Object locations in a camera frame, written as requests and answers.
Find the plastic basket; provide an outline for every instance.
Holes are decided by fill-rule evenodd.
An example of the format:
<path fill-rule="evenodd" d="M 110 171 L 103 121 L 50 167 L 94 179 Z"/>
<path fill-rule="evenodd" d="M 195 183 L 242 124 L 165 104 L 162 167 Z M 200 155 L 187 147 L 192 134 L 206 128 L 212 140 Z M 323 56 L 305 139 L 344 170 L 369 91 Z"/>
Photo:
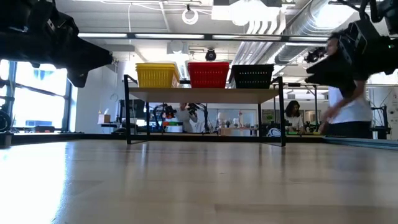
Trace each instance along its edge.
<path fill-rule="evenodd" d="M 137 63 L 140 88 L 176 88 L 180 83 L 173 63 Z"/>
<path fill-rule="evenodd" d="M 274 65 L 233 65 L 229 83 L 231 88 L 268 89 Z"/>
<path fill-rule="evenodd" d="M 190 62 L 188 72 L 192 88 L 225 88 L 228 62 Z"/>

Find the ventilation duct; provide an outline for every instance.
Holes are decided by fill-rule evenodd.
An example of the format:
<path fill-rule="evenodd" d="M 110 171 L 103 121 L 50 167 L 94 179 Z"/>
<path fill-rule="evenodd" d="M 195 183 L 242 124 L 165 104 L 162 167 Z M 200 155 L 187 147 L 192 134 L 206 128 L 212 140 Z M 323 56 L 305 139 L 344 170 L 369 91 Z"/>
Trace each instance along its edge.
<path fill-rule="evenodd" d="M 282 34 L 328 35 L 353 13 L 354 10 L 348 6 L 332 5 L 327 0 L 313 0 Z M 259 63 L 288 64 L 306 49 L 307 46 L 274 43 Z"/>

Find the metal table frame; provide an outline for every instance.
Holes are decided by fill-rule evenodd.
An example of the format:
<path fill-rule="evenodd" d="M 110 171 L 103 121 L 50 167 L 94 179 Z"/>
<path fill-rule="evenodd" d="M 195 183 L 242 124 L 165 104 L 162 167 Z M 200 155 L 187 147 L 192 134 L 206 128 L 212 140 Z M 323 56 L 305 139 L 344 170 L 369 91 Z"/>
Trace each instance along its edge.
<path fill-rule="evenodd" d="M 285 146 L 286 145 L 286 135 L 285 135 L 285 109 L 284 109 L 284 91 L 283 91 L 283 79 L 282 77 L 277 77 L 271 81 L 271 84 L 275 83 L 278 85 L 278 96 L 279 96 L 279 113 L 280 113 L 280 137 L 275 138 L 275 137 L 263 137 L 262 133 L 262 110 L 261 110 L 261 104 L 257 104 L 257 110 L 258 110 L 258 122 L 259 122 L 259 136 L 258 137 L 231 137 L 231 136 L 206 136 L 206 134 L 199 134 L 197 136 L 191 136 L 191 135 L 178 135 L 178 136 L 163 136 L 163 135 L 151 135 L 150 134 L 150 126 L 149 126 L 149 120 L 150 120 L 150 112 L 149 112 L 149 103 L 146 102 L 146 120 L 147 120 L 147 134 L 146 135 L 132 135 L 131 134 L 131 124 L 129 122 L 130 118 L 130 105 L 129 105 L 129 80 L 135 81 L 132 77 L 129 75 L 124 75 L 123 76 L 124 80 L 124 101 L 125 101 L 125 107 L 124 109 L 126 110 L 126 140 L 127 144 L 131 144 L 131 141 L 136 141 L 136 140 L 146 140 L 146 141 L 208 141 L 208 142 L 264 142 L 264 143 L 277 143 L 279 142 L 279 146 Z"/>

